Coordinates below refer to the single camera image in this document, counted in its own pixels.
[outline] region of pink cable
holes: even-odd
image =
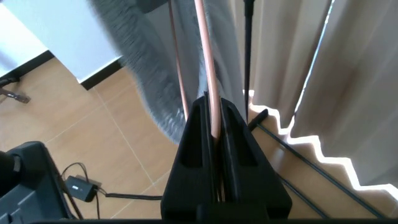
[[[181,92],[182,108],[184,109],[185,121],[187,121],[187,119],[188,119],[188,105],[187,105],[187,99],[186,99],[186,97],[185,97],[185,90],[184,90],[184,85],[183,85],[182,77],[181,77],[180,56],[179,56],[179,54],[178,54],[177,36],[175,35],[174,18],[173,18],[173,9],[172,9],[172,2],[171,2],[171,0],[168,0],[168,4],[169,4],[170,21],[171,21],[171,24],[172,24],[172,33],[173,33],[173,38],[174,38],[175,60],[176,60],[176,62],[177,62],[177,74],[178,74],[178,82],[180,83],[180,92]]]
[[[203,56],[205,57],[207,84],[209,88],[211,135],[214,137],[215,143],[217,143],[221,132],[220,95],[218,93],[217,78],[214,69],[213,55],[211,53],[211,44],[203,0],[195,0],[195,7],[197,10],[200,38],[203,46]]]

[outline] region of power adapter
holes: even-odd
[[[84,202],[91,202],[94,199],[98,186],[81,180],[76,177],[69,176],[65,181],[68,191],[72,197],[80,199]]]

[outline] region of black metal rod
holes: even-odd
[[[254,0],[244,0],[244,103],[246,109],[246,120],[249,118],[249,85],[250,85],[250,63],[251,63],[251,30],[254,10]]]
[[[287,150],[289,150],[293,155],[301,159],[304,163],[309,165],[312,169],[317,171],[320,175],[322,175],[324,178],[329,180],[333,185],[338,187],[340,190],[342,190],[345,194],[350,196],[354,201],[362,205],[366,210],[371,212],[373,215],[375,215],[377,218],[385,218],[385,216],[377,211],[374,207],[368,205],[364,200],[360,199],[358,196],[356,196],[354,193],[352,193],[350,190],[348,190],[346,187],[344,187],[341,183],[339,183],[336,179],[334,179],[330,174],[328,174],[326,171],[324,171],[322,168],[318,167],[311,161],[309,161],[307,158],[305,158],[303,155],[298,153],[295,149],[293,149],[290,145],[288,145],[286,142],[278,138],[274,133],[270,132],[267,128],[265,128],[261,124],[257,124],[257,127],[263,130],[265,133],[267,133],[269,136],[271,136],[273,139],[275,139],[277,142],[279,142],[281,145],[283,145]]]
[[[312,210],[318,213],[319,216],[322,218],[330,218],[324,211],[322,211],[320,208],[318,208],[307,196],[305,196],[301,191],[297,190],[297,188],[292,185],[289,181],[281,177],[279,174],[277,174],[280,178],[280,180],[288,187],[293,193],[295,193],[301,200],[303,200]]]

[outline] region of beige curtain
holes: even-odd
[[[292,137],[319,135],[361,185],[398,187],[397,48],[398,1],[336,0],[295,117]]]
[[[278,109],[283,128],[292,119],[330,3],[328,0],[255,1],[253,103]],[[239,21],[237,25],[242,32],[243,25],[239,28]]]

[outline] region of gray blanket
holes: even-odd
[[[193,0],[173,0],[182,79],[188,105],[207,91],[205,63]],[[185,119],[165,0],[91,0],[99,20],[133,71],[141,99],[160,130],[179,143]],[[228,0],[205,1],[220,95],[245,118],[238,47]]]

